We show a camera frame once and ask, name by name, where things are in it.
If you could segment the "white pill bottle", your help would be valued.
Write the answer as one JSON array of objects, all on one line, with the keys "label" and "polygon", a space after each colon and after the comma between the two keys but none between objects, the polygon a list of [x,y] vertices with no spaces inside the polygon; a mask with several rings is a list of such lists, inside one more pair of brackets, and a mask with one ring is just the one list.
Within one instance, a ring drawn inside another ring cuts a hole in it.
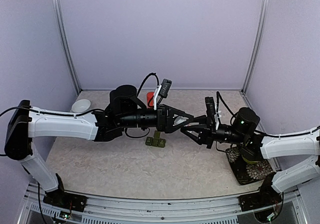
[{"label": "white pill bottle", "polygon": [[177,116],[175,119],[174,119],[174,125],[177,126],[181,123],[184,123],[186,121],[188,121],[189,118],[188,117],[185,117],[185,116]]}]

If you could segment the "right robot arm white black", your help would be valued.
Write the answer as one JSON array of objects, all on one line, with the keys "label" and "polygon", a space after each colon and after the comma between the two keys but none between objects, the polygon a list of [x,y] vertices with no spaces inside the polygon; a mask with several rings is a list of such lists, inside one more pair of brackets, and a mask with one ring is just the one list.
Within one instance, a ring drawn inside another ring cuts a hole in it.
[{"label": "right robot arm white black", "polygon": [[199,145],[211,148],[213,142],[239,145],[239,154],[246,162],[259,162],[276,157],[308,155],[309,157],[280,172],[269,174],[257,192],[256,202],[266,206],[276,193],[308,182],[320,175],[320,128],[289,134],[267,134],[256,130],[260,117],[250,108],[242,107],[230,125],[217,124],[210,109],[198,124],[184,126],[181,132]]}]

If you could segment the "red pill bottle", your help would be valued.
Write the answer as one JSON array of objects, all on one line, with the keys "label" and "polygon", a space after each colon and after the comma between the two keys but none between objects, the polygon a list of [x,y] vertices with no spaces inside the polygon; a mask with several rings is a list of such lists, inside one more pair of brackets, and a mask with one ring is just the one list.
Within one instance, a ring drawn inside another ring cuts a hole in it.
[{"label": "red pill bottle", "polygon": [[149,109],[154,108],[154,92],[150,91],[146,94],[146,104]]}]

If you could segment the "green weekly pill organizer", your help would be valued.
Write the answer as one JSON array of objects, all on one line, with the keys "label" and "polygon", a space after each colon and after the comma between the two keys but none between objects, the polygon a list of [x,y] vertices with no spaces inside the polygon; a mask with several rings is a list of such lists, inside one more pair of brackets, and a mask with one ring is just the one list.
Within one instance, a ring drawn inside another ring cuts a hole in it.
[{"label": "green weekly pill organizer", "polygon": [[166,146],[166,140],[164,138],[161,138],[161,132],[155,131],[153,133],[153,136],[148,136],[145,140],[146,146],[152,146],[152,147],[158,147],[158,148],[164,148]]}]

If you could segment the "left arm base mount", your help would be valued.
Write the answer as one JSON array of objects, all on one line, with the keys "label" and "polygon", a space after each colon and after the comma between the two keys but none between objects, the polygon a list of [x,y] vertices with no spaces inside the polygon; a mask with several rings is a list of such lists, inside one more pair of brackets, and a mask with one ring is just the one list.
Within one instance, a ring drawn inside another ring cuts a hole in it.
[{"label": "left arm base mount", "polygon": [[45,204],[77,212],[84,212],[87,200],[88,198],[84,195],[58,190],[46,192],[43,198]]}]

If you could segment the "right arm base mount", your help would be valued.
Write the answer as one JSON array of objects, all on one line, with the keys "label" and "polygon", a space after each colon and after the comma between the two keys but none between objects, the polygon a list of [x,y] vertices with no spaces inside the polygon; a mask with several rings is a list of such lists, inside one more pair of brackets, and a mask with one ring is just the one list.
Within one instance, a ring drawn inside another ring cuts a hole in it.
[{"label": "right arm base mount", "polygon": [[282,202],[282,195],[275,192],[255,192],[238,197],[242,212],[251,211]]}]

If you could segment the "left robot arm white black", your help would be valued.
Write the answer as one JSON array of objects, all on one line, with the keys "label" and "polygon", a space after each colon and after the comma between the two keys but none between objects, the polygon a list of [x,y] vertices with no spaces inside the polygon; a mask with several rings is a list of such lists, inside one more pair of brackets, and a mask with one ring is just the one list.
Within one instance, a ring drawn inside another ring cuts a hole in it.
[{"label": "left robot arm white black", "polygon": [[22,100],[13,107],[7,126],[4,152],[20,162],[57,205],[70,202],[61,178],[54,174],[39,155],[32,142],[38,137],[67,137],[94,142],[109,142],[123,135],[128,128],[156,128],[166,134],[174,133],[194,119],[182,110],[165,104],[148,108],[133,85],[121,85],[109,94],[109,105],[83,113],[41,109]]}]

